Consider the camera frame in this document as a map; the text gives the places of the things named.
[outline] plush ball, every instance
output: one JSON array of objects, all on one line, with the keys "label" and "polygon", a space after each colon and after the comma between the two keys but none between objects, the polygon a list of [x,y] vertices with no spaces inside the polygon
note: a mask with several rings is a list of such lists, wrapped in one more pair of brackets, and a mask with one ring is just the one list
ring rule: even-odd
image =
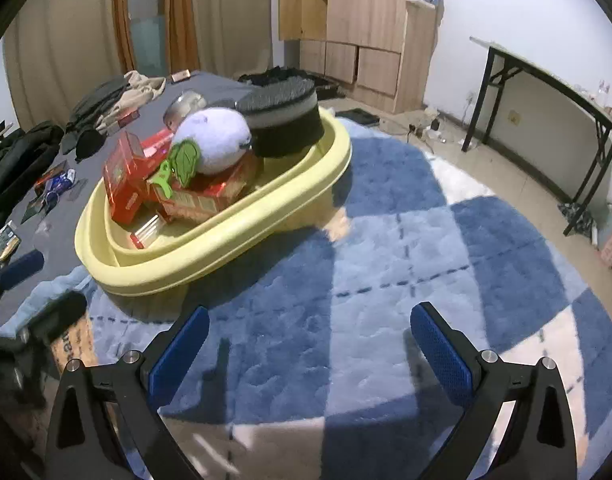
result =
[{"label": "plush ball", "polygon": [[207,108],[189,115],[179,125],[173,145],[192,140],[200,150],[197,173],[213,175],[236,164],[250,145],[246,119],[228,108]]}]

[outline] black brush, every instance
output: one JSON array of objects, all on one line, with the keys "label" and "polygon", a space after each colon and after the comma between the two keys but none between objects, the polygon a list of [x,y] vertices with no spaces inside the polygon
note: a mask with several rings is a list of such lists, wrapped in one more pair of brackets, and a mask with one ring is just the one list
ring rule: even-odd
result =
[{"label": "black brush", "polygon": [[257,156],[295,155],[324,135],[315,85],[302,77],[253,90],[236,110],[246,117]]}]

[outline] quilted fabric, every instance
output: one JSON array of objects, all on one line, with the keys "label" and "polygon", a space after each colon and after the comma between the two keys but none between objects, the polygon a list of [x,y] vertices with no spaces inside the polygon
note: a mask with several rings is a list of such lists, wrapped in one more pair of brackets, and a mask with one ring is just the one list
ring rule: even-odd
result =
[{"label": "quilted fabric", "polygon": [[[343,229],[272,235],[184,298],[120,303],[91,283],[100,364],[145,348],[181,303],[202,305],[208,338],[160,413],[205,478],[412,479],[462,413],[410,332],[411,309],[430,301],[478,349],[509,362],[555,359],[579,478],[590,478],[612,448],[612,322],[597,298],[491,190],[441,158],[343,123],[353,138],[351,167],[333,190]],[[505,406],[473,478],[509,418]]]}]

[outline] tile floor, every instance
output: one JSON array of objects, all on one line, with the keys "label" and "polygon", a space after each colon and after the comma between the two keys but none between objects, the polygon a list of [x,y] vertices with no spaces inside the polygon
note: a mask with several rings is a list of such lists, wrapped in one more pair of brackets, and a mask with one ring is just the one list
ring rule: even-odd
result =
[{"label": "tile floor", "polygon": [[[403,142],[406,142],[411,118],[419,114],[407,112],[394,116],[347,98],[330,99],[321,102],[321,105],[338,112],[361,107],[381,117],[380,129]],[[489,186],[500,198],[528,218],[576,267],[612,318],[612,271],[600,261],[598,252],[586,238],[581,235],[565,237],[562,234],[566,221],[557,209],[557,199],[512,162],[487,146],[477,145],[474,148],[471,144],[468,153],[463,153],[458,141],[464,138],[465,132],[449,121],[441,123],[442,135],[447,139],[445,144],[430,140],[427,146],[415,137],[410,138],[410,144],[426,151],[430,150],[430,146],[436,155]]]}]

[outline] orange curtain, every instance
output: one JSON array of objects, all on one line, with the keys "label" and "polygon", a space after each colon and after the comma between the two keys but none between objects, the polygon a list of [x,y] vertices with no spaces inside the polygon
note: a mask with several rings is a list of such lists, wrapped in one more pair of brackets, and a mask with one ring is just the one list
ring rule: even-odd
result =
[{"label": "orange curtain", "polygon": [[135,70],[135,52],[132,49],[128,0],[113,0],[113,23],[122,70],[124,73]]},{"label": "orange curtain", "polygon": [[193,0],[164,0],[166,61],[170,73],[199,70]]}]

